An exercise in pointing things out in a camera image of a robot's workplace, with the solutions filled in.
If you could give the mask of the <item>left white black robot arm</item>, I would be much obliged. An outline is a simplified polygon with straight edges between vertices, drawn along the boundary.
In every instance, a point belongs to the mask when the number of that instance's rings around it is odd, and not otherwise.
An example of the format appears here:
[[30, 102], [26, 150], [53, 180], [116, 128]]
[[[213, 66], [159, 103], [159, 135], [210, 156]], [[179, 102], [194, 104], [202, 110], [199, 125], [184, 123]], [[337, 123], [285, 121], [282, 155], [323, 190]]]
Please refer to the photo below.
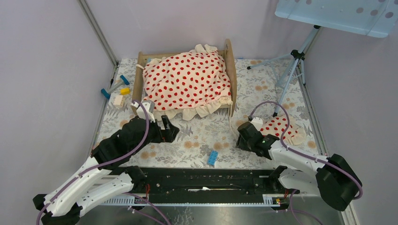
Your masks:
[[138, 116], [124, 124], [109, 138], [102, 140], [84, 164], [61, 187], [49, 194], [38, 194], [33, 203], [39, 210], [36, 223], [75, 225], [95, 206], [124, 192], [139, 193], [147, 188], [146, 178], [138, 166], [130, 166], [112, 181], [90, 189], [98, 180], [129, 161], [149, 143], [172, 143], [180, 129], [162, 116], [164, 129], [156, 121]]

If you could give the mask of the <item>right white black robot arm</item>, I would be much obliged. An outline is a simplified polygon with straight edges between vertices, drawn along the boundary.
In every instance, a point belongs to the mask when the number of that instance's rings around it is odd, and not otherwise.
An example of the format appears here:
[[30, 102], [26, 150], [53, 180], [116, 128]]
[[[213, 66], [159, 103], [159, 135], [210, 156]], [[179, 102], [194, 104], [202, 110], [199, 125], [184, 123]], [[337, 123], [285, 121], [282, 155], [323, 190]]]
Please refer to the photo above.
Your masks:
[[338, 211], [346, 210], [351, 201], [361, 198], [362, 183], [341, 155], [327, 157], [295, 150], [284, 142], [282, 134], [263, 135], [250, 121], [237, 131], [238, 148], [286, 164], [278, 167], [276, 176], [269, 180], [273, 192], [296, 189], [317, 195]]

